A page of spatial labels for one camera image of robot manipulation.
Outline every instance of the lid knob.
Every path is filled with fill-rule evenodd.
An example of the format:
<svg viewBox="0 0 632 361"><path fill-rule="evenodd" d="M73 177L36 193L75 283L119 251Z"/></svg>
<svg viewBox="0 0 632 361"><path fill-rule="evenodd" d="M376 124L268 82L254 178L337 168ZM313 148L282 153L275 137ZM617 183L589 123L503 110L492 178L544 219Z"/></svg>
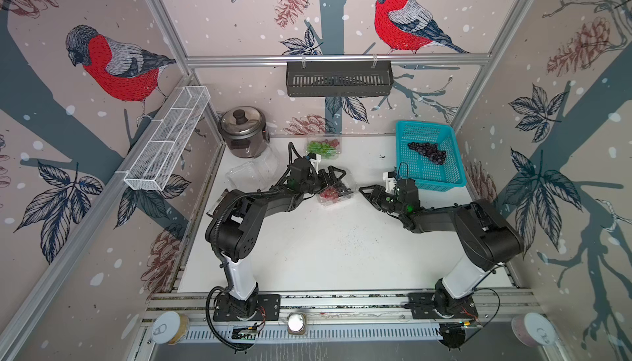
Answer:
<svg viewBox="0 0 632 361"><path fill-rule="evenodd" d="M244 112L242 109L235 110L233 112L233 117L235 118L235 121L237 121L237 125L245 124L246 122L248 122L248 119L246 118L246 112Z"/></svg>

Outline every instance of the can lid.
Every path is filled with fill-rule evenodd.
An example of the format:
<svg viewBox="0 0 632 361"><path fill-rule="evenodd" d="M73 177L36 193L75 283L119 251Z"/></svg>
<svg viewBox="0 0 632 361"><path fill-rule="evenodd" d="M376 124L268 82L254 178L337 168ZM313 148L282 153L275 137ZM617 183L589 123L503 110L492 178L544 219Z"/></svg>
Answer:
<svg viewBox="0 0 632 361"><path fill-rule="evenodd" d="M261 131L265 125L263 113L251 106L240 106L229 110L222 116L221 130L228 136L240 139Z"/></svg>
<svg viewBox="0 0 632 361"><path fill-rule="evenodd" d="M557 340L555 327L541 314L527 313L525 327L526 332L541 345L552 345Z"/></svg>
<svg viewBox="0 0 632 361"><path fill-rule="evenodd" d="M180 315L177 312L166 312L160 315L152 326L152 339L162 345L172 340L180 329Z"/></svg>

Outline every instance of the black mesh shelf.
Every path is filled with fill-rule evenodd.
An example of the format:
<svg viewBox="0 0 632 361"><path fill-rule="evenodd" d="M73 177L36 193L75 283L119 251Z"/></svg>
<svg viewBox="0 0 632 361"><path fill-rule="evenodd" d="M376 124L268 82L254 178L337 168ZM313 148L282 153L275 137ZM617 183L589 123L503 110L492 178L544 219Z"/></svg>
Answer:
<svg viewBox="0 0 632 361"><path fill-rule="evenodd" d="M385 96L391 93L390 61L288 62L288 96Z"/></svg>

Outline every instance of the bird illustration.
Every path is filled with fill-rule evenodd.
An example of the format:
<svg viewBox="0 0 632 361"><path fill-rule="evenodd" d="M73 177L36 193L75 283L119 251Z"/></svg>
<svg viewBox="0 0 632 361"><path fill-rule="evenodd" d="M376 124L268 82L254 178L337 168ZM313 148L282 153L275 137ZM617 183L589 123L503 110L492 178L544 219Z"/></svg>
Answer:
<svg viewBox="0 0 632 361"><path fill-rule="evenodd" d="M458 53L467 53L452 43L452 39L442 31L430 11L416 0L377 0L375 3L375 32L391 47L411 50L421 47L445 46Z"/></svg>
<svg viewBox="0 0 632 361"><path fill-rule="evenodd" d="M88 25L76 26L68 33L66 49L72 64L82 64L112 97L143 103L137 124L143 118L151 118L145 114L145 98L154 89L166 99L158 88L158 78L167 66L176 63L175 60L150 53L136 44L112 40Z"/></svg>

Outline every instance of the white dot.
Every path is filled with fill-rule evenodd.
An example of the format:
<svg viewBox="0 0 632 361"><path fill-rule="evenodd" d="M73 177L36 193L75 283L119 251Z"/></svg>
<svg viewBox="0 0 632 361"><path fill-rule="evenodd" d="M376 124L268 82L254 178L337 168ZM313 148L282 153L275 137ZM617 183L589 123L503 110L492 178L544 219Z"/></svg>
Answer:
<svg viewBox="0 0 632 361"><path fill-rule="evenodd" d="M103 276L105 276L103 274L103 272L97 273L96 275L94 275L94 277L90 279L90 285L91 286L98 286L98 285L100 285L101 282L103 281Z"/></svg>

